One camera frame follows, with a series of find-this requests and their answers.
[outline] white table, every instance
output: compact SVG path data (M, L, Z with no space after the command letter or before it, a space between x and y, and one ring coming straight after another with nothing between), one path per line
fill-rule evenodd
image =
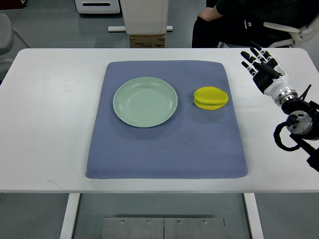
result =
M274 143L280 107L241 65L242 49L26 49L0 86L0 192L319 192L302 149ZM319 74L302 49L269 49L306 100L319 102ZM224 65L248 175L238 179L107 179L85 176L107 65L125 60L205 60ZM292 140L284 134L283 142Z

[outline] cardboard box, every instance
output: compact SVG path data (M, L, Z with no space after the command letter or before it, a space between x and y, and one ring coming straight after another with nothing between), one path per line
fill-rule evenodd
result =
M165 34L130 35L131 48L165 48Z

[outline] sleeve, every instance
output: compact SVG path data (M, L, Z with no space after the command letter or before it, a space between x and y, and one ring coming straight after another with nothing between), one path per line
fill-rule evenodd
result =
M206 7L216 6L217 11L221 15L226 15L245 2L246 0L207 0Z

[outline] black pants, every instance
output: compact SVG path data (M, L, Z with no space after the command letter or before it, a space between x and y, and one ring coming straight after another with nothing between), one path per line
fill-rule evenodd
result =
M219 42L251 46L250 41L268 47L290 38L286 32L264 27L262 21L244 10L236 12L209 22L198 18L193 28L192 48L217 47Z

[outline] chair armrest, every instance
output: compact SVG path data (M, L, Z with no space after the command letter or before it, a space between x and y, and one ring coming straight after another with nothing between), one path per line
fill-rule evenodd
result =
M264 27L271 28L274 30L279 30L279 31L285 31L285 32L291 32L291 33L300 33L300 30L291 26L285 26L285 25L280 25L280 24L275 24L275 23L270 23L270 22L264 22Z

